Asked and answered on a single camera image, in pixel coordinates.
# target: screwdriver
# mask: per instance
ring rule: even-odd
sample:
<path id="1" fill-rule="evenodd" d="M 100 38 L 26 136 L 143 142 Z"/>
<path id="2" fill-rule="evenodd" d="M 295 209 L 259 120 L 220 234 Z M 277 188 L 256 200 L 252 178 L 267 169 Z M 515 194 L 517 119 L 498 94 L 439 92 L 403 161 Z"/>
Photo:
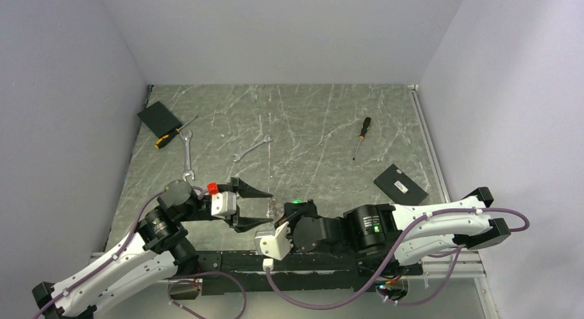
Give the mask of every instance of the screwdriver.
<path id="1" fill-rule="evenodd" d="M 156 147 L 156 149 L 162 149 L 166 147 L 170 140 L 172 140 L 183 128 L 185 128 L 185 126 L 187 126 L 189 123 L 197 119 L 197 117 L 198 116 L 195 116 L 195 118 L 191 119 L 190 121 L 187 121 L 185 124 L 180 126 L 180 128 L 176 128 L 174 131 L 171 131 L 168 134 L 164 135 L 162 138 L 156 141 L 154 147 Z"/>
<path id="2" fill-rule="evenodd" d="M 355 160 L 355 157 L 357 157 L 357 152 L 359 151 L 359 147 L 361 146 L 361 141 L 363 141 L 363 139 L 365 138 L 365 134 L 367 134 L 369 126 L 371 126 L 371 117 L 367 117 L 363 121 L 363 126 L 361 127 L 361 134 L 359 135 L 359 145 L 357 145 L 357 150 L 355 150 L 353 160 Z"/>

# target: wrench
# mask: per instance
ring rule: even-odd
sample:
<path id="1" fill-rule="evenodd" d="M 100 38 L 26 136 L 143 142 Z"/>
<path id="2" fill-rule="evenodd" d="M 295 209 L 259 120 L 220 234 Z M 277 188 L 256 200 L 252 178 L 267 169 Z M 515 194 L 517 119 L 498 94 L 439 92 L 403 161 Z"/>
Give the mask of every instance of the wrench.
<path id="1" fill-rule="evenodd" d="M 182 179 L 187 181 L 187 177 L 190 176 L 193 181 L 195 180 L 195 172 L 191 169 L 191 137 L 193 132 L 191 130 L 183 132 L 184 130 L 178 133 L 180 139 L 185 143 L 185 171 L 182 173 Z"/>
<path id="2" fill-rule="evenodd" d="M 256 143 L 255 145 L 252 145 L 251 147 L 247 148 L 246 150 L 238 153 L 238 154 L 234 154 L 233 157 L 235 157 L 233 159 L 234 162 L 238 162 L 241 161 L 241 158 L 243 158 L 243 156 L 245 156 L 245 154 L 247 154 L 248 152 L 250 152 L 251 150 L 254 150 L 257 147 L 260 147 L 261 145 L 263 145 L 264 143 L 268 143 L 272 141 L 272 137 L 269 135 L 264 136 L 264 139 L 261 142 Z"/>

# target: white wall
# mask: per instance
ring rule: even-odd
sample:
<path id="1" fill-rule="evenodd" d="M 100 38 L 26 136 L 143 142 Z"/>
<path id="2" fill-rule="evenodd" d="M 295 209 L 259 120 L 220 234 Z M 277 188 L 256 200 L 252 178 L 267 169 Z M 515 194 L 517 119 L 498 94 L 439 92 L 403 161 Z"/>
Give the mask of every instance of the white wall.
<path id="1" fill-rule="evenodd" d="M 487 185 L 531 218 L 481 252 L 503 318 L 584 313 L 583 6 L 464 0 L 419 86 L 453 197 Z"/>
<path id="2" fill-rule="evenodd" d="M 0 317 L 104 245 L 145 86 L 100 0 L 0 0 Z"/>
<path id="3" fill-rule="evenodd" d="M 418 83 L 462 0 L 103 0 L 146 81 Z"/>

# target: white label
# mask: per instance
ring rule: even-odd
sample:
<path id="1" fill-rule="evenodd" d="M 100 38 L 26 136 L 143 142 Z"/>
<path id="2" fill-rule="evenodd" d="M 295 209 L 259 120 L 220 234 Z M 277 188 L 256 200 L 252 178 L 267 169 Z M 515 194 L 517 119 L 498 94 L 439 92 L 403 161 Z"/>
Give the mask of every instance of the white label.
<path id="1" fill-rule="evenodd" d="M 373 225 L 379 225 L 379 216 L 367 216 L 363 217 L 363 226 L 371 227 Z"/>
<path id="2" fill-rule="evenodd" d="M 407 193 L 407 192 L 408 192 L 408 189 L 406 188 L 406 186 L 404 186 L 404 184 L 403 184 L 403 183 L 400 183 L 399 181 L 396 181 L 396 182 L 394 183 L 394 185 L 395 185 L 395 186 L 396 186 L 396 187 L 397 187 L 399 190 L 401 190 L 401 192 L 402 192 L 402 193 L 404 193 L 404 194 L 405 194 L 405 193 Z"/>

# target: gray marble tabletop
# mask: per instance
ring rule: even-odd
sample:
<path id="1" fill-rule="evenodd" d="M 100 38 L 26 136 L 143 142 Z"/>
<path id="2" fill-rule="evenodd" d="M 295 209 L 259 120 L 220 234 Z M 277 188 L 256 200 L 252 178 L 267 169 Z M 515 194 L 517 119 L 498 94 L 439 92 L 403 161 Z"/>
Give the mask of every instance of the gray marble tabletop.
<path id="1" fill-rule="evenodd" d="M 295 199 L 312 198 L 319 213 L 331 217 L 363 204 L 390 203 L 373 179 L 393 163 L 428 192 L 422 204 L 441 202 L 405 85 L 157 85 L 149 104 L 157 101 L 181 121 L 198 115 L 185 128 L 194 134 L 193 185 L 238 176 L 274 195 L 238 200 L 243 216 L 279 218 L 283 204 Z M 366 116 L 373 122 L 353 161 Z M 231 155 L 267 134 L 272 142 L 233 162 Z M 155 141 L 142 124 L 108 249 L 126 234 L 146 199 L 182 176 L 183 142 L 177 137 L 157 150 Z M 184 226 L 196 249 L 253 249 L 254 231 L 237 234 L 219 220 Z"/>

